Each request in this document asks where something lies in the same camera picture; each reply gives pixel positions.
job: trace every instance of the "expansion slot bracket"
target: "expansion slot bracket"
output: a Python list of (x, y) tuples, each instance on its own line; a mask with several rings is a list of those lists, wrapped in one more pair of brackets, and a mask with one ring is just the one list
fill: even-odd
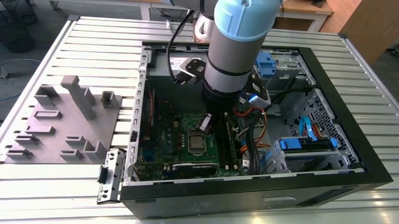
[(97, 182), (100, 190), (97, 196), (97, 204), (120, 203), (118, 188), (122, 182), (122, 170), (125, 162), (125, 150), (121, 148), (106, 152), (104, 165), (100, 166)]

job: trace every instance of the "black case frame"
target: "black case frame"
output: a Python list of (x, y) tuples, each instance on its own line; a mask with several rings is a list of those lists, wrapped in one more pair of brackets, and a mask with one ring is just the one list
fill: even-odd
[[(176, 43), (174, 46), (177, 45), (185, 46), (186, 50), (192, 46), (208, 47), (208, 44), (199, 43)], [(142, 46), (166, 46), (166, 44), (164, 42), (144, 42)], [(373, 189), (392, 182), (312, 50), (280, 46), (263, 46), (263, 48), (295, 50), (303, 56), (327, 103), (337, 117), (336, 123), (343, 128), (365, 172), (122, 186), (120, 201), (138, 218), (162, 218), (320, 205), (360, 189)], [(165, 48), (148, 48), (148, 50), (165, 52)]]

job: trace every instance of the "slotted aluminum surface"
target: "slotted aluminum surface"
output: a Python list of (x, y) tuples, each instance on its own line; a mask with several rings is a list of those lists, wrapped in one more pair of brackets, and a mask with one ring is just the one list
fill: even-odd
[[(89, 86), (93, 94), (113, 91), (124, 97), (112, 145), (125, 146), (141, 41), (168, 41), (169, 38), (170, 32), (164, 22), (93, 17), (81, 17), (77, 22), (68, 21), (0, 128), (0, 152), (12, 142), (14, 131), (22, 130), (25, 126), (22, 119), (32, 112), (29, 106), (36, 104), (33, 93), (38, 85), (53, 85), (58, 92), (65, 92), (58, 84), (61, 76), (70, 74), (80, 76), (81, 86)], [(185, 26), (176, 41), (192, 42), (192, 25)], [(335, 34), (287, 30), (272, 30), (264, 42), (264, 45), (312, 48), (395, 182), (319, 207), (184, 217), (166, 219), (162, 223), (335, 224), (337, 220), (348, 220), (351, 223), (397, 223), (396, 102), (347, 44)], [(0, 220), (140, 223), (122, 204), (96, 205), (97, 171), (98, 165), (1, 164)]]

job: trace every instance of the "green circuit board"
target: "green circuit board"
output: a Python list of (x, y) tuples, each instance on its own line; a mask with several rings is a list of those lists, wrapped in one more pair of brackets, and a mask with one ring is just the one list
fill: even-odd
[[(216, 163), (219, 166), (217, 171), (215, 175), (207, 177), (240, 175), (237, 165), (227, 168), (220, 164), (215, 134), (204, 135), (196, 130), (196, 124), (201, 117), (201, 114), (188, 113), (161, 117), (154, 127), (156, 139), (144, 143), (140, 148), (138, 164), (136, 164), (140, 181), (168, 179), (165, 171), (168, 171), (172, 164), (178, 163)], [(189, 151), (189, 145), (192, 145), (189, 142), (190, 136), (203, 138), (205, 152), (192, 153)]]

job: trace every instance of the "metal grille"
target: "metal grille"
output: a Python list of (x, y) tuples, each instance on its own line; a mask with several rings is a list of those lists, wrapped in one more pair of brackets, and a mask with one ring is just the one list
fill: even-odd
[(288, 118), (285, 120), (291, 134), (293, 136), (301, 136), (299, 134), (299, 121), (303, 116), (308, 116), (311, 121), (317, 124), (321, 134), (336, 138), (340, 143), (339, 150), (344, 152), (345, 156), (348, 156), (349, 161), (357, 162), (357, 156), (341, 131), (341, 127), (332, 122), (335, 116), (324, 98), (321, 97), (320, 90), (315, 90), (309, 93), (300, 93), (291, 100), (293, 99), (296, 101), (296, 106), (289, 111)]

